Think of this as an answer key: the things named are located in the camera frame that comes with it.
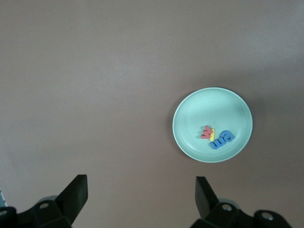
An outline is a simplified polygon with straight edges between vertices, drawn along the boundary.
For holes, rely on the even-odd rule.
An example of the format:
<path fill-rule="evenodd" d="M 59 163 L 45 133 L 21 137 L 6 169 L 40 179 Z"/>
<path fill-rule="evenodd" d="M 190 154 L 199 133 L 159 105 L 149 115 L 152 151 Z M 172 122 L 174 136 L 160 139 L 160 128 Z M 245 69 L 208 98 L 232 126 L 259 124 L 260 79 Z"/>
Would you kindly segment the red foam letter w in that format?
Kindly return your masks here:
<path fill-rule="evenodd" d="M 208 125 L 206 125 L 200 137 L 201 139 L 210 139 L 212 135 L 213 130 Z"/>

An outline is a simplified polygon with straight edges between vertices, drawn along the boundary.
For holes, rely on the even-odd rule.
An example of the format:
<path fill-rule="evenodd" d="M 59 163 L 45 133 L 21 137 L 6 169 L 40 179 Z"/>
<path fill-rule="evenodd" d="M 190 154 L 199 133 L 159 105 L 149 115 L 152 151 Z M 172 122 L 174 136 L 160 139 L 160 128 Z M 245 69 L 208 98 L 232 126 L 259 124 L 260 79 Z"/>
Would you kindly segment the blue foam letter E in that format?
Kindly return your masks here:
<path fill-rule="evenodd" d="M 214 141 L 209 143 L 211 148 L 214 150 L 219 149 L 221 146 L 226 144 L 226 141 L 224 140 L 223 137 L 219 137 L 218 139 L 215 139 Z"/>

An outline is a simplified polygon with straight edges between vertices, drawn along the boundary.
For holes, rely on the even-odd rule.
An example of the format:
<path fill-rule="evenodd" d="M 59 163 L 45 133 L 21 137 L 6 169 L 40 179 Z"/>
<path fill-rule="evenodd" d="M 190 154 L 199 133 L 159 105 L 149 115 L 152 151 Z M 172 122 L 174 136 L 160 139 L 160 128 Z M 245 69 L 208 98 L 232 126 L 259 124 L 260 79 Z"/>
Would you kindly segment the blue foam letter g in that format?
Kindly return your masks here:
<path fill-rule="evenodd" d="M 228 130 L 223 131 L 220 136 L 224 139 L 225 142 L 231 142 L 235 139 L 235 135 Z"/>

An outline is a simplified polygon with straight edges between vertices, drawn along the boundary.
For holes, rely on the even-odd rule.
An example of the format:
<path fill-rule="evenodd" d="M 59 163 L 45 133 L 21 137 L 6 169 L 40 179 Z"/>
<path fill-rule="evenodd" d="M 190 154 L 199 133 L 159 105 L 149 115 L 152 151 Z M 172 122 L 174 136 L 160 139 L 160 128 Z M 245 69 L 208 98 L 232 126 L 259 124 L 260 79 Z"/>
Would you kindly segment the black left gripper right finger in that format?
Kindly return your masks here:
<path fill-rule="evenodd" d="M 190 228 L 291 228 L 280 214 L 258 210 L 249 216 L 235 204 L 220 201 L 206 177 L 197 177 L 195 202 L 200 214 Z"/>

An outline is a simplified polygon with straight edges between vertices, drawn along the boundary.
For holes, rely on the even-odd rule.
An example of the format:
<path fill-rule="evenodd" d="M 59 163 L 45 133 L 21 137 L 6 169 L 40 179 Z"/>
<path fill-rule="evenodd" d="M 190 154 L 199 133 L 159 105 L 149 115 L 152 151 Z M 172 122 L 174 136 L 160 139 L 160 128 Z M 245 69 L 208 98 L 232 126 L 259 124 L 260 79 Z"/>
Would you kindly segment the green plate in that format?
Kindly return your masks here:
<path fill-rule="evenodd" d="M 219 149 L 210 146 L 210 139 L 201 139 L 208 125 L 215 129 L 215 138 L 228 130 L 235 139 Z M 253 118 L 246 102 L 236 93 L 219 87 L 198 90 L 188 95 L 177 107 L 172 120 L 174 139 L 189 157 L 207 163 L 223 162 L 239 154 L 249 142 Z"/>

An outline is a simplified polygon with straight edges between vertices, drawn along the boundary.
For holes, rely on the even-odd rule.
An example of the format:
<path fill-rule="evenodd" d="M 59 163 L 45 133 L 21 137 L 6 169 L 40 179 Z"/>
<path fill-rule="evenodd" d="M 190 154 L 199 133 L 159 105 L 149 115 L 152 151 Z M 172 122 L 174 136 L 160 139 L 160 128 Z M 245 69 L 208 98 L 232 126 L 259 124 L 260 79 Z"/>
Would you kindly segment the brown table cover sheet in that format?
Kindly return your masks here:
<path fill-rule="evenodd" d="M 205 87 L 253 116 L 220 163 L 172 134 Z M 25 211 L 78 174 L 74 228 L 189 228 L 197 176 L 304 228 L 304 0 L 0 0 L 0 188 Z"/>

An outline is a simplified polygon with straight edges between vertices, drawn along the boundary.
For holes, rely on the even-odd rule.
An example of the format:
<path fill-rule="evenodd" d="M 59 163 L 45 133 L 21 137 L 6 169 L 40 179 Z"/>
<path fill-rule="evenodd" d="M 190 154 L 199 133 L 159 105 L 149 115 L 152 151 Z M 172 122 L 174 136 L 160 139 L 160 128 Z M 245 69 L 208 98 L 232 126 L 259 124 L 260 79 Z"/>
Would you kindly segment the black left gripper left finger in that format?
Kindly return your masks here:
<path fill-rule="evenodd" d="M 79 174 L 59 195 L 42 198 L 22 213 L 0 207 L 0 228 L 72 228 L 87 199 L 87 176 Z"/>

